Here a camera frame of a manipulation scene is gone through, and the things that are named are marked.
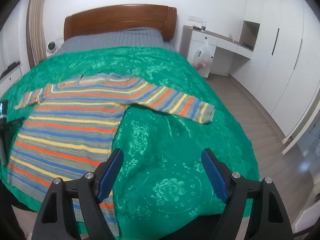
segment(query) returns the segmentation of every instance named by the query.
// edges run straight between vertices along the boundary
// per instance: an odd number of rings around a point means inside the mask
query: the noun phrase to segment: sweater sleeve
[[[21,99],[20,103],[17,104],[14,107],[14,109],[18,110],[26,106],[34,105],[35,103],[41,103],[44,100],[45,96],[48,94],[48,91],[51,89],[51,87],[52,84],[48,84],[45,88],[40,88],[31,92],[26,92],[23,95],[23,98]]]
[[[137,84],[135,94],[131,95],[131,98],[134,104],[198,123],[209,123],[213,118],[213,105],[168,87],[152,85],[143,79]]]

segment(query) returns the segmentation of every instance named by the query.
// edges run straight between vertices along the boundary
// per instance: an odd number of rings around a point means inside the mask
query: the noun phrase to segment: gray floor
[[[313,188],[313,180],[298,147],[286,155],[284,145],[267,118],[228,77],[210,74],[207,80],[223,104],[241,124],[252,142],[259,164],[260,177],[271,177],[275,182],[291,223],[297,218]],[[36,214],[15,209],[26,235],[32,231]],[[243,239],[248,219],[244,219],[237,239]]]

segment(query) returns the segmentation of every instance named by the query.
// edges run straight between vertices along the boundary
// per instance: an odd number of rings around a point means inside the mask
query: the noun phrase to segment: brown headboard
[[[177,9],[154,4],[123,4],[96,8],[66,17],[64,40],[78,35],[116,32],[136,27],[161,31],[164,41],[173,38]]]

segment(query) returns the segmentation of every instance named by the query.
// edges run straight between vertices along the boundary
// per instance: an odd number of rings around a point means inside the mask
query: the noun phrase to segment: plastic bag
[[[210,67],[212,64],[212,57],[209,50],[208,40],[205,39],[204,45],[198,49],[193,57],[192,66],[199,70],[200,68]]]

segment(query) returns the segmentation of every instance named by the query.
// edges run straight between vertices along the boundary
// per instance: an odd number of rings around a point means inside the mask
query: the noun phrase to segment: silver bolt
[[[87,179],[91,179],[91,178],[93,177],[93,173],[92,173],[92,172],[87,172],[87,173],[85,174],[85,177],[86,177]]]
[[[232,177],[234,177],[235,179],[239,179],[241,177],[241,174],[239,172],[233,172]]]
[[[272,179],[269,177],[264,178],[264,180],[266,181],[266,183],[270,184],[272,183]]]
[[[54,180],[53,180],[53,183],[54,184],[59,184],[61,182],[61,179],[60,178],[55,178]]]

